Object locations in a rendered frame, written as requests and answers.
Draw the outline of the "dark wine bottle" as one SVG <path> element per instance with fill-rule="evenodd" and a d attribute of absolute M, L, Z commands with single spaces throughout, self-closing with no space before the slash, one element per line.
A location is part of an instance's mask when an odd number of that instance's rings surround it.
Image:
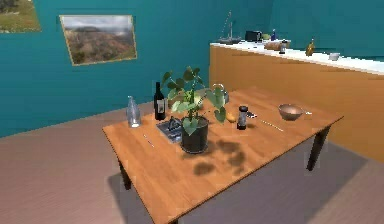
<path fill-rule="evenodd" d="M 155 109 L 155 119 L 164 120 L 166 117 L 165 114 L 165 98 L 160 90 L 160 83 L 156 83 L 156 91 L 154 95 L 154 109 Z"/>

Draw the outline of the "framed green field picture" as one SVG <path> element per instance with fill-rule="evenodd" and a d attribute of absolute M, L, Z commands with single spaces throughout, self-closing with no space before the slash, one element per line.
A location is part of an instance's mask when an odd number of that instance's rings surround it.
<path fill-rule="evenodd" d="M 0 33 L 40 31 L 34 0 L 0 0 Z"/>

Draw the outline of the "clear glass bottle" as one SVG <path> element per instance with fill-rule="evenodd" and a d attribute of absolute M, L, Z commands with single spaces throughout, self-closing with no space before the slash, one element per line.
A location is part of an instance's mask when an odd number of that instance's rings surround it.
<path fill-rule="evenodd" d="M 141 125 L 140 110 L 132 96 L 128 96 L 126 115 L 130 127 L 136 128 Z"/>

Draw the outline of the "black toaster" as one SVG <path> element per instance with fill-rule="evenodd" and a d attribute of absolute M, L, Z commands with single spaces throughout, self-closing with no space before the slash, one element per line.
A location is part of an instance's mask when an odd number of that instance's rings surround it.
<path fill-rule="evenodd" d="M 247 42 L 261 42 L 262 32 L 261 31 L 247 31 L 245 33 L 245 40 Z"/>

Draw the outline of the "green houseplant in black pot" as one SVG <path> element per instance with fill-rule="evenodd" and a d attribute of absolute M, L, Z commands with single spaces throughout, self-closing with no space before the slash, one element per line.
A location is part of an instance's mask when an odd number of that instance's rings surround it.
<path fill-rule="evenodd" d="M 180 119 L 180 146 L 190 154 L 202 153 L 208 147 L 209 120 L 199 112 L 205 100 L 213 106 L 214 117 L 219 123 L 226 120 L 224 90 L 220 87 L 206 88 L 199 73 L 199 68 L 187 66 L 181 78 L 174 78 L 172 72 L 167 71 L 161 81 L 161 86 L 169 89 L 169 100 L 182 96 L 172 104 L 171 111 L 183 115 Z"/>

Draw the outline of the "brown metal bowl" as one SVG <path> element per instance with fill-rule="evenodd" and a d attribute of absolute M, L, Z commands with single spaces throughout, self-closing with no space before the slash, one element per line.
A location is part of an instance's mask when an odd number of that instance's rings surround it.
<path fill-rule="evenodd" d="M 304 113 L 303 109 L 295 104 L 281 104 L 278 110 L 286 121 L 295 121 Z"/>

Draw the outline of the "glass kettle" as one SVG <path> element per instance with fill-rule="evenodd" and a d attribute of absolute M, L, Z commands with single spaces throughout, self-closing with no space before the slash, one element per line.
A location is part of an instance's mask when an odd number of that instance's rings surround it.
<path fill-rule="evenodd" d="M 214 83 L 214 84 L 212 84 L 212 87 L 214 87 L 214 88 L 218 87 L 221 90 L 221 92 L 223 93 L 223 96 L 224 96 L 225 104 L 227 104 L 229 102 L 229 94 L 228 94 L 227 90 L 225 89 L 224 85 L 221 83 Z"/>

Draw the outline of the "framed mountain landscape picture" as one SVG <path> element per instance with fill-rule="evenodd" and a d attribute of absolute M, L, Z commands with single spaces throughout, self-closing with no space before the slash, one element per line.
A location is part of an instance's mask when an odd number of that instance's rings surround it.
<path fill-rule="evenodd" d="M 132 15 L 60 15 L 73 66 L 137 58 Z"/>

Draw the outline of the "black pepper grinder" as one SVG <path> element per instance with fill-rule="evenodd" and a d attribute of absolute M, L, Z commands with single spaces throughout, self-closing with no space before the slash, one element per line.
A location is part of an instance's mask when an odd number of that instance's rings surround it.
<path fill-rule="evenodd" d="M 247 118 L 248 107 L 240 106 L 239 107 L 239 117 L 237 121 L 237 129 L 245 130 L 246 129 L 246 118 Z"/>

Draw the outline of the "thin silver knife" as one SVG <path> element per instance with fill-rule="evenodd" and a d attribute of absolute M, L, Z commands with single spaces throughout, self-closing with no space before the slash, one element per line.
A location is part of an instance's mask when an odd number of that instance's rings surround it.
<path fill-rule="evenodd" d="M 268 126 L 270 126 L 270 127 L 273 127 L 273 128 L 277 129 L 277 130 L 280 131 L 280 132 L 284 132 L 283 129 L 281 129 L 281 128 L 279 128 L 278 126 L 276 126 L 276 125 L 274 125 L 274 124 L 272 124 L 272 123 L 269 123 L 269 122 L 267 122 L 267 121 L 265 121 L 265 120 L 260 119 L 260 122 L 262 122 L 262 123 L 264 123 L 264 124 L 266 124 L 266 125 L 268 125 Z"/>

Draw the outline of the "orange kitchen counter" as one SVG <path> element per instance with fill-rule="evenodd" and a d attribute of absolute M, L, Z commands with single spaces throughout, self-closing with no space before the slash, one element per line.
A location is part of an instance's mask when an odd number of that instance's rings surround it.
<path fill-rule="evenodd" d="M 329 139 L 384 163 L 384 74 L 290 59 L 245 43 L 210 45 L 209 81 L 232 91 L 256 87 L 343 119 Z"/>

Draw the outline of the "wooden dining table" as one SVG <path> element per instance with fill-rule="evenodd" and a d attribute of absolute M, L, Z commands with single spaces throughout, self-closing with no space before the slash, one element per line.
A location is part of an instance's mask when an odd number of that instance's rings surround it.
<path fill-rule="evenodd" d="M 278 110 L 281 104 L 295 104 L 304 113 L 295 121 L 283 120 Z M 322 109 L 309 111 L 302 103 L 288 103 L 283 96 L 256 87 L 230 93 L 227 110 L 236 115 L 241 105 L 258 115 L 243 131 L 231 123 L 218 123 L 212 106 L 204 104 L 210 121 L 209 147 L 201 154 L 187 154 L 178 144 L 170 143 L 151 115 L 144 116 L 137 128 L 126 121 L 103 128 L 125 177 L 131 180 L 154 224 L 173 224 L 311 137 L 316 138 L 313 148 L 317 150 L 331 125 L 343 118 Z"/>

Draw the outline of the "grey tray with dark statuette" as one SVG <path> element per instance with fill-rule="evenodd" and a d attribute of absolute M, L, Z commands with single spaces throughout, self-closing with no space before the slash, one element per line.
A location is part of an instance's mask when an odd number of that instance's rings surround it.
<path fill-rule="evenodd" d="M 171 117 L 167 121 L 158 123 L 156 127 L 170 143 L 179 143 L 181 141 L 183 128 L 179 118 Z"/>

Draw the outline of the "model sailing ship decoration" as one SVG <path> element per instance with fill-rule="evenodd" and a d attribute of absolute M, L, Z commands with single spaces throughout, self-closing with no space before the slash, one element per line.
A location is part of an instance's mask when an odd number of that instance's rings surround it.
<path fill-rule="evenodd" d="M 229 11 L 222 28 L 222 34 L 218 39 L 220 44 L 238 44 L 241 41 L 240 37 L 235 37 L 233 35 L 233 21 L 232 21 L 232 11 Z"/>

